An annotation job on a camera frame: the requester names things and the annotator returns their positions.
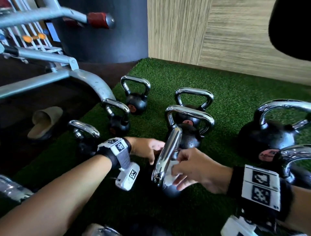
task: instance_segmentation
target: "wooden wall panel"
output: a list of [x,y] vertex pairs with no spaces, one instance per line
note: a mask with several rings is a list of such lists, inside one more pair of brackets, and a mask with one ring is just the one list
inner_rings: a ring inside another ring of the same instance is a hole
[[149,57],[197,65],[211,0],[148,0]]
[[277,51],[268,24],[275,0],[213,0],[199,65],[311,85],[311,62]]

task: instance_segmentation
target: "artificial grass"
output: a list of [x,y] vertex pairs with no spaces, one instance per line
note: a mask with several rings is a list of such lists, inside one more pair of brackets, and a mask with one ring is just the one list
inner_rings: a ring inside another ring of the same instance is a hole
[[[252,120],[254,110],[262,103],[279,98],[311,101],[310,87],[307,86],[156,59],[140,61],[129,74],[146,78],[151,83],[148,109],[141,116],[130,117],[129,136],[164,140],[167,132],[164,111],[169,105],[175,104],[175,90],[181,87],[207,89],[215,96],[207,112],[215,119],[216,125],[204,138],[200,149],[228,166],[250,163],[236,154],[236,136],[240,128]],[[142,89],[137,84],[129,82],[129,85]],[[125,101],[120,84],[113,92],[118,99]],[[186,104],[199,105],[203,100],[191,95],[183,96]],[[295,123],[305,115],[295,110],[274,110],[268,117]],[[104,109],[96,105],[81,121],[95,126],[103,138],[109,138],[111,135],[107,130],[106,116]],[[297,136],[298,144],[311,143],[310,134],[310,130],[303,130]],[[66,132],[13,179],[32,188],[50,182],[76,165],[75,147],[73,134]],[[232,199],[210,194],[199,184],[184,190],[179,199],[159,198],[156,192],[150,193],[146,188],[146,184],[153,184],[146,181],[142,173],[146,160],[134,160],[140,165],[141,173],[132,190],[119,190],[114,180],[105,178],[66,235],[80,235],[92,222],[121,229],[120,222],[135,214],[157,218],[175,236],[220,234],[226,219],[235,210]],[[303,164],[310,169],[308,162]],[[116,175],[117,172],[109,174],[110,177]],[[12,206],[7,200],[0,203],[3,213]]]

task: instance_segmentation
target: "slipper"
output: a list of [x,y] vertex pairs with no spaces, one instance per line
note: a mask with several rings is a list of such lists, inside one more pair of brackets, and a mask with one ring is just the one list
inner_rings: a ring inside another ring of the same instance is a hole
[[63,115],[63,110],[58,106],[39,110],[32,116],[32,123],[35,125],[28,133],[31,140],[46,140],[52,136],[55,124]]

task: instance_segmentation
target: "black column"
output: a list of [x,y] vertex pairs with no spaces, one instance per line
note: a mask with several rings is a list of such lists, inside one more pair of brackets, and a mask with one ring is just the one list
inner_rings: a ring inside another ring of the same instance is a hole
[[148,57],[147,0],[59,0],[87,14],[110,13],[114,29],[70,28],[62,19],[53,20],[64,52],[80,62],[122,63]]

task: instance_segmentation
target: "kettlebell logo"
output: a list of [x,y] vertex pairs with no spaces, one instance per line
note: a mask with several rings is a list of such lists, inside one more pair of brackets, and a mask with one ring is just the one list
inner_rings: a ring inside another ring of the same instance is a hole
[[132,104],[129,104],[129,105],[128,105],[128,108],[130,109],[130,112],[131,112],[131,113],[134,113],[134,112],[136,112],[136,110],[137,110],[136,107],[135,107],[134,105],[132,105]]
[[116,134],[116,130],[115,130],[114,128],[110,128],[109,130],[110,130],[110,132],[111,132],[113,135]]
[[193,126],[193,122],[191,120],[184,120],[183,123]]
[[271,162],[273,160],[275,154],[277,154],[278,151],[279,151],[279,149],[265,150],[259,154],[258,158],[261,161]]

